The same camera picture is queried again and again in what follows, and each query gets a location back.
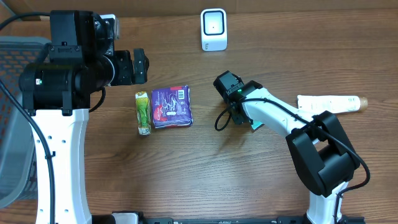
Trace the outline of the teal wipes packet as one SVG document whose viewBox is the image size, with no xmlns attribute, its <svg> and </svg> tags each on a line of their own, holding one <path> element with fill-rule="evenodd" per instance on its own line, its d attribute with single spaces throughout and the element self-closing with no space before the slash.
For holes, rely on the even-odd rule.
<svg viewBox="0 0 398 224">
<path fill-rule="evenodd" d="M 253 120 L 253 121 L 251 122 L 251 128 L 252 128 L 253 131 L 259 129 L 259 128 L 262 127 L 263 125 L 264 125 L 264 124 L 263 124 L 262 122 L 260 122 L 260 121 L 255 121 L 255 120 Z"/>
</svg>

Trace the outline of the green yellow snack packet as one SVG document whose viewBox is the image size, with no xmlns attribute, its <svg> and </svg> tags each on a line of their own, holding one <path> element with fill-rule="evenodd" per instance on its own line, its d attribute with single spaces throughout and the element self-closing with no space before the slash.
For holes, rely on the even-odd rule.
<svg viewBox="0 0 398 224">
<path fill-rule="evenodd" d="M 138 120 L 138 132 L 140 135 L 146 136 L 151 133 L 150 119 L 150 99 L 146 91 L 140 91 L 135 94 L 136 111 Z"/>
</svg>

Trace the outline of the purple pad package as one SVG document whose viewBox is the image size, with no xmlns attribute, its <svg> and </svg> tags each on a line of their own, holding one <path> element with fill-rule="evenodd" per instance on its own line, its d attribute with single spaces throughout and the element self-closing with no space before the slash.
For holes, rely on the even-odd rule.
<svg viewBox="0 0 398 224">
<path fill-rule="evenodd" d="M 152 122 L 156 129 L 193 124 L 188 85 L 152 90 L 151 100 Z"/>
</svg>

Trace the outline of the white tube gold cap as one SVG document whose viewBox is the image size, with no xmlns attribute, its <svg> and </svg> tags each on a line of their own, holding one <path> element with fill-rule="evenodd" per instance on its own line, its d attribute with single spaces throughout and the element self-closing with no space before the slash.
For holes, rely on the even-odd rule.
<svg viewBox="0 0 398 224">
<path fill-rule="evenodd" d="M 329 111 L 334 114 L 360 112 L 368 108 L 368 99 L 359 96 L 323 95 L 310 96 L 298 95 L 297 106 L 304 111 L 320 114 Z"/>
</svg>

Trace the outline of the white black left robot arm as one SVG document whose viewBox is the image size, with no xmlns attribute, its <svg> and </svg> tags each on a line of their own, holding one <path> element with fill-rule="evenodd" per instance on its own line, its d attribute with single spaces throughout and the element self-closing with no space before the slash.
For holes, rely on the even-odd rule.
<svg viewBox="0 0 398 224">
<path fill-rule="evenodd" d="M 116 50 L 113 14 L 52 11 L 51 41 L 19 78 L 24 113 L 31 120 L 37 164 L 37 223 L 142 222 L 138 212 L 92 215 L 85 185 L 84 145 L 92 93 L 107 86 L 143 84 L 142 49 Z"/>
</svg>

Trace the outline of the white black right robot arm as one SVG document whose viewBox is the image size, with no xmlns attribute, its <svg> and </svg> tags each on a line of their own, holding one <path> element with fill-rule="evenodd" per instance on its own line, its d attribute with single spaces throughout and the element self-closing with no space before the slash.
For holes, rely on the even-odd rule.
<svg viewBox="0 0 398 224">
<path fill-rule="evenodd" d="M 213 82 L 236 124 L 267 126 L 285 138 L 296 173 L 310 192 L 306 223 L 343 223 L 344 191 L 360 161 L 338 118 L 305 112 L 274 97 L 260 83 L 225 71 Z"/>
</svg>

